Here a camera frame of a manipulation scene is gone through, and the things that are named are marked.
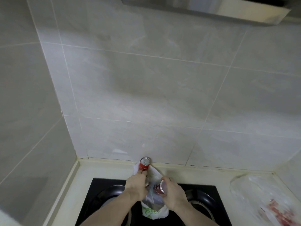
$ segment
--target gas stove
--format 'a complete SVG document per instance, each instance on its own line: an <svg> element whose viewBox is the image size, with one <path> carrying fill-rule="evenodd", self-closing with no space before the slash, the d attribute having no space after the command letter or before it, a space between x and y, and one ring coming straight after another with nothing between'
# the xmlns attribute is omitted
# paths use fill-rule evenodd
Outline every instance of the gas stove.
<svg viewBox="0 0 301 226"><path fill-rule="evenodd" d="M75 226L79 226L91 214L121 194L125 180L94 178L91 182ZM192 206L220 226L232 226L215 186L179 184ZM173 225L183 226L182 220L173 211L163 219L151 220L142 215L141 203L137 202L123 220L122 226Z"/></svg>

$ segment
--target countertop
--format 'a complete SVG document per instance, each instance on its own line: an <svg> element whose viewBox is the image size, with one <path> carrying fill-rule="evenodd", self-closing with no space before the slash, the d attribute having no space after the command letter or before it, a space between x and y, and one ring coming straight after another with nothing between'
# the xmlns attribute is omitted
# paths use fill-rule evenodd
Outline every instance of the countertop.
<svg viewBox="0 0 301 226"><path fill-rule="evenodd" d="M52 226L74 226L82 208L86 194L93 178L126 180L133 174L133 165L137 162L122 160L84 159L70 185ZM285 194L299 201L291 191L274 174L260 171L224 170L213 167L184 167L183 165L153 163L161 174L169 176L177 183L203 184L216 186L224 207L233 226L258 225L250 213L241 210L230 192L230 181L235 176L250 173L265 177L273 176Z"/></svg>

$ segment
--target white plastic bag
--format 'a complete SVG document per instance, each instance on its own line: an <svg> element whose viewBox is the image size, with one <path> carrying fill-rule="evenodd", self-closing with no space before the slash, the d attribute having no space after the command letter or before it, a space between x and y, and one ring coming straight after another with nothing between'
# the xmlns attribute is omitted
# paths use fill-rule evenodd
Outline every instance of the white plastic bag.
<svg viewBox="0 0 301 226"><path fill-rule="evenodd" d="M301 226L298 208L273 179L244 174L232 179L230 190L239 205L261 224Z"/></svg>
<svg viewBox="0 0 301 226"><path fill-rule="evenodd" d="M139 163L133 166L134 175L137 174ZM169 209L164 204L162 197L154 192L153 187L161 181L162 175L151 165L148 167L148 178L150 180L147 187L148 194L141 201L142 215L150 219L165 218L169 214Z"/></svg>

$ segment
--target stainless steel range hood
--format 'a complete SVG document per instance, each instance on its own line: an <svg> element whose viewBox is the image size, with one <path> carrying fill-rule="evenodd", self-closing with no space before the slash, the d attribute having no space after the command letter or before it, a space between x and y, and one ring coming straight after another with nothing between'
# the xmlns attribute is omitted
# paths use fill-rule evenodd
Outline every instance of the stainless steel range hood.
<svg viewBox="0 0 301 226"><path fill-rule="evenodd" d="M290 9L247 0L122 0L124 4L137 4L161 9L186 10L220 16L278 24Z"/></svg>

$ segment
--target right hand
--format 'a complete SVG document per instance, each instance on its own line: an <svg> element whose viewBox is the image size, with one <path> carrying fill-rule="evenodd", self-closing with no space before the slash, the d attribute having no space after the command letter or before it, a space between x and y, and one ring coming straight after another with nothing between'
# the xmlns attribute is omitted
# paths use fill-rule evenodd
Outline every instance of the right hand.
<svg viewBox="0 0 301 226"><path fill-rule="evenodd" d="M177 212L179 206L187 205L187 197L185 191L177 183L172 182L168 177L162 177L167 185L167 194L162 194L165 205L174 212Z"/></svg>

